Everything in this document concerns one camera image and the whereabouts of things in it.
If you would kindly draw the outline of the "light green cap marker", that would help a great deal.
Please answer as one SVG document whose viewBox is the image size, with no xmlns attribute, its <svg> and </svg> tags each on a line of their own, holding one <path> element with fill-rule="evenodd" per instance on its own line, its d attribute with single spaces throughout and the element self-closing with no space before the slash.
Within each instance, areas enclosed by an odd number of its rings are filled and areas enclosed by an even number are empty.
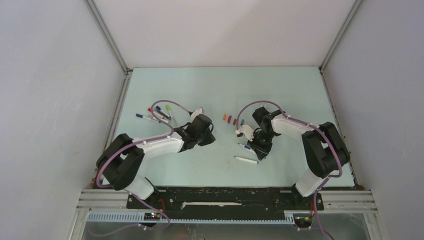
<svg viewBox="0 0 424 240">
<path fill-rule="evenodd" d="M 168 112 L 168 114 L 169 114 L 170 119 L 171 119 L 171 120 L 173 120 L 173 119 L 174 119 L 174 116 L 173 116 L 173 114 L 172 114 L 171 107 L 167 104 L 167 105 L 165 106 L 165 108 L 166 108 L 166 110 L 167 110 L 167 112 Z"/>
</svg>

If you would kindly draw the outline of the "blue cap thick marker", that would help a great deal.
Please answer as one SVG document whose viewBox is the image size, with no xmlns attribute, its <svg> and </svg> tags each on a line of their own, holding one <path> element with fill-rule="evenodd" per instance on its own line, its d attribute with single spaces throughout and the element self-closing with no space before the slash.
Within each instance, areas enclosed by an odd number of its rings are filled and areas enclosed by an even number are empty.
<svg viewBox="0 0 424 240">
<path fill-rule="evenodd" d="M 250 147 L 250 146 L 248 146 L 248 145 L 244 145 L 244 144 L 241 144 L 241 143 L 239 143 L 238 144 L 239 146 L 241 146 L 243 149 L 245 149 L 245 150 L 247 150 L 247 151 L 249 151 L 249 152 L 251 152 L 251 153 L 253 153 L 253 154 L 255 154 L 256 152 Z"/>
</svg>

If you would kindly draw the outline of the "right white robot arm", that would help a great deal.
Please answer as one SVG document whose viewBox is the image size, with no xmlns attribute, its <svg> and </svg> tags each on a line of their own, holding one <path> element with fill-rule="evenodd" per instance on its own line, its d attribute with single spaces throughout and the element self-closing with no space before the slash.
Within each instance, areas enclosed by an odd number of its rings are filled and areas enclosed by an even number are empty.
<svg viewBox="0 0 424 240">
<path fill-rule="evenodd" d="M 247 142 L 258 159 L 265 159 L 270 153 L 273 138 L 286 135 L 302 143 L 307 170 L 291 187 L 291 204 L 304 209 L 311 202 L 311 196 L 321 189 L 330 178 L 343 175 L 343 166 L 351 157 L 336 126 L 331 122 L 312 124 L 295 119 L 276 110 L 265 107 L 256 109 L 252 117 L 258 124 Z"/>
</svg>

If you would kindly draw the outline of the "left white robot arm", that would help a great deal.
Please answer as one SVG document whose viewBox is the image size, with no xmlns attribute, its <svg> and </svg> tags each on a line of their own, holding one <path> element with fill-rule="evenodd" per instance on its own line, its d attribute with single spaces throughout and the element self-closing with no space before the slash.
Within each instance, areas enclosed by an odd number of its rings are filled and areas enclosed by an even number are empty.
<svg viewBox="0 0 424 240">
<path fill-rule="evenodd" d="M 174 128 L 171 135 L 141 140 L 122 133 L 98 158 L 98 172 L 114 190 L 132 193 L 145 208 L 153 208 L 158 194 L 155 186 L 141 174 L 143 160 L 212 144 L 216 140 L 213 129 L 212 120 L 201 113 L 185 125 Z"/>
</svg>

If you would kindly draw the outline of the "navy cap marker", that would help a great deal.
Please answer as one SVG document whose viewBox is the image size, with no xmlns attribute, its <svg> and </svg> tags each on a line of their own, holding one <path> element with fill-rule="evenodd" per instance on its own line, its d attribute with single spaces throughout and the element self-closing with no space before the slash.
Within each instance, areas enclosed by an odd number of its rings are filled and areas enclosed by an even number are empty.
<svg viewBox="0 0 424 240">
<path fill-rule="evenodd" d="M 159 114 L 161 114 L 164 118 L 167 118 L 168 120 L 171 120 L 172 119 L 172 117 L 169 114 L 165 113 L 159 106 L 155 106 L 155 110 Z"/>
</svg>

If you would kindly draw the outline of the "blue cap thin marker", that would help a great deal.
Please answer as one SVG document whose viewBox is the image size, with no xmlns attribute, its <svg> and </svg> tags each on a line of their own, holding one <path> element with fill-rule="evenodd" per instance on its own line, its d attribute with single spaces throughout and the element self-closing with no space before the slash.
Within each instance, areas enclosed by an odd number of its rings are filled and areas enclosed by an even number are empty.
<svg viewBox="0 0 424 240">
<path fill-rule="evenodd" d="M 234 156 L 234 158 L 239 160 L 239 161 L 243 161 L 243 162 L 247 162 L 247 163 L 251 163 L 251 164 L 258 164 L 259 163 L 257 160 L 249 159 L 249 158 L 245 158 L 245 157 L 241 157 L 241 156 Z"/>
</svg>

